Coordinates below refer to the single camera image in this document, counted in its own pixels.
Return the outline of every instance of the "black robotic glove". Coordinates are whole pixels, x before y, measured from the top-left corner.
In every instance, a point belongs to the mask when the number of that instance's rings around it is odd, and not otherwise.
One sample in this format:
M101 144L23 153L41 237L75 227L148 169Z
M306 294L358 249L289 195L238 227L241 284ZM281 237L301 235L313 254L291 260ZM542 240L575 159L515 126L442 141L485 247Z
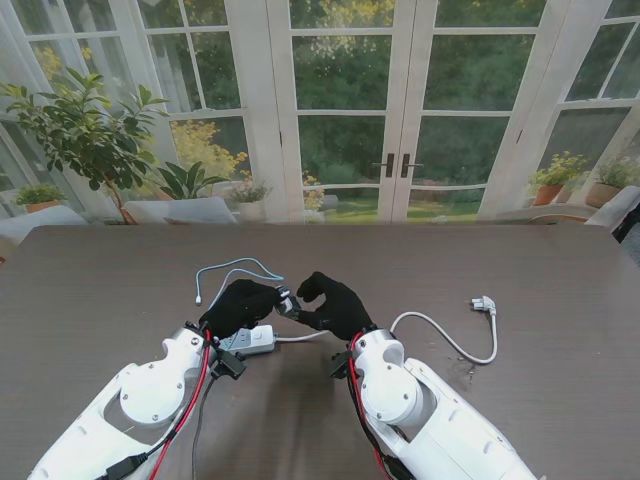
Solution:
M281 300L276 288L251 280L236 280L225 288L198 323L222 340L241 328L255 327Z
M330 330L336 337L347 341L363 328L373 325L358 295L324 273L314 272L302 282L296 295L305 302L312 302L323 293L326 300L315 312L300 311L300 323L316 330Z

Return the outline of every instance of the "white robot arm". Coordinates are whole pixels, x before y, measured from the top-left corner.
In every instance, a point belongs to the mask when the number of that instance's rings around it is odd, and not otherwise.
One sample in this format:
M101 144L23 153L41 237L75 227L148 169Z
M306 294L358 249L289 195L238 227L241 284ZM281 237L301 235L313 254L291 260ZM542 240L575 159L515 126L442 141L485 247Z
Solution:
M184 413L188 420L186 381L208 368L203 357L215 355L204 340L196 329L181 328L162 342L164 359L123 368L49 448L29 480L124 478L119 472L128 470L127 464L118 463L128 458L143 460L126 478L148 478L160 450L149 452L161 446ZM114 406L134 428L157 432L158 440L143 443L109 423L105 411Z
M513 446L388 330L353 351L371 428L417 480L536 480ZM419 429L412 440L398 433Z

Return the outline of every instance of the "dark wood tabletop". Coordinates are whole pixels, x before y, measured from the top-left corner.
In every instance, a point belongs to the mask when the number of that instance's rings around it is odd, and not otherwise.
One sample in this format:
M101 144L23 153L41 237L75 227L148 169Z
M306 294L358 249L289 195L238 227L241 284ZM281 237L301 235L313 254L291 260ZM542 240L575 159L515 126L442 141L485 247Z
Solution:
M419 319L396 333L538 478L640 477L640 269L585 226L38 228L0 267L0 477L25 478L118 370L161 357L162 339L199 318L198 268L243 256L294 288L314 270L344 282L380 326L427 313L477 356L490 352L489 322L467 302L491 296L490 366L459 360ZM222 278L205 277L205 299ZM310 333L276 315L265 322ZM237 382L217 382L198 478L382 478L345 382L327 375L343 347L328 335L281 344L249 358ZM191 478L194 424L162 478Z

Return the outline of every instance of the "cushion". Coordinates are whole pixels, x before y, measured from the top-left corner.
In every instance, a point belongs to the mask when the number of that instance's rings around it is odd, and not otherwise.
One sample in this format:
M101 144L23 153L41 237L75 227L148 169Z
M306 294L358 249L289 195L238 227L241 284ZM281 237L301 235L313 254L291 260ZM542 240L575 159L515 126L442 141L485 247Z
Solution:
M188 223L238 223L221 197L127 202L124 209L140 225L166 224L165 218Z
M640 203L640 187L630 185L605 203L585 225L600 225L613 232L627 214Z
M24 240L24 237L40 225L87 225L76 212L64 205L45 208L20 217L0 220L0 257L9 254Z

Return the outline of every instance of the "white power strip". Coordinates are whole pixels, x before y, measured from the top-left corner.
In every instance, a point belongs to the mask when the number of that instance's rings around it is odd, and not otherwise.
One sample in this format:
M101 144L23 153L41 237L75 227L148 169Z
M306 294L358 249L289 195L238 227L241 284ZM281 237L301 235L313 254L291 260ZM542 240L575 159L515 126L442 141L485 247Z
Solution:
M234 336L220 342L223 350L247 356L273 352L275 345L276 337L271 325L258 325L252 330L241 328Z

